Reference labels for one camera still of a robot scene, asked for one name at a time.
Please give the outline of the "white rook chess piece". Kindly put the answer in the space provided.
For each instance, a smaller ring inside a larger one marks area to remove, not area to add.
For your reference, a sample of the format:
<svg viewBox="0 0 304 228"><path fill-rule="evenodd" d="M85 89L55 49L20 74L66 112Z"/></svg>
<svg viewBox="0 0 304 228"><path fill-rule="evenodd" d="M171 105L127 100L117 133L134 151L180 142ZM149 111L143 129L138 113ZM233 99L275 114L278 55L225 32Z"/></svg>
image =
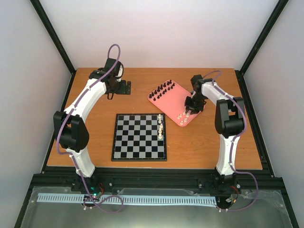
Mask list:
<svg viewBox="0 0 304 228"><path fill-rule="evenodd" d="M158 123L161 124L162 123L162 115L158 114Z"/></svg>

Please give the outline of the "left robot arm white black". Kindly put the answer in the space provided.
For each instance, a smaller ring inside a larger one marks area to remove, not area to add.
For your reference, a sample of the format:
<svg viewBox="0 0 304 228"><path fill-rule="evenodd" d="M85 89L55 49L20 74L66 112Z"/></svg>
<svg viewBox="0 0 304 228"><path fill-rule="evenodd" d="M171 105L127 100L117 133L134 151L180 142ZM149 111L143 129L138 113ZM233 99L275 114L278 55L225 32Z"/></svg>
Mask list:
<svg viewBox="0 0 304 228"><path fill-rule="evenodd" d="M128 94L128 83L122 80L124 66L117 59L108 58L104 67L94 70L78 97L64 111L53 115L54 137L58 154L67 154L82 175L82 185L88 191L98 188L99 179L93 175L93 165L89 152L89 132L85 125L86 119L103 95Z"/></svg>

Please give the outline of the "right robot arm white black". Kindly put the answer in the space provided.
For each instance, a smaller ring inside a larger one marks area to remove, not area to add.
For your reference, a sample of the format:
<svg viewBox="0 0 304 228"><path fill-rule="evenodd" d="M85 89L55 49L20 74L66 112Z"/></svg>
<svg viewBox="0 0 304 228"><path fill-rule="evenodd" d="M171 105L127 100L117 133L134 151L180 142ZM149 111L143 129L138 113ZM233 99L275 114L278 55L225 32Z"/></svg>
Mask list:
<svg viewBox="0 0 304 228"><path fill-rule="evenodd" d="M215 129L219 134L219 159L212 177L216 191L225 191L236 179L235 158L238 141L247 128L242 97L233 97L222 90L212 78L194 75L190 80L193 92L185 99L185 113L198 114L209 99L216 107Z"/></svg>

